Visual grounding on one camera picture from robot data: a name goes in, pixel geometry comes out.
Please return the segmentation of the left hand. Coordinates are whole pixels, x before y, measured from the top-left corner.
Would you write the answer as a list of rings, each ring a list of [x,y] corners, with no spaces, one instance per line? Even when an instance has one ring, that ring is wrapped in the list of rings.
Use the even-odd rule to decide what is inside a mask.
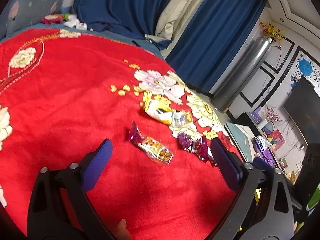
[[[127,230],[127,223],[125,219],[122,219],[117,226],[116,238],[118,240],[131,240],[131,235]]]

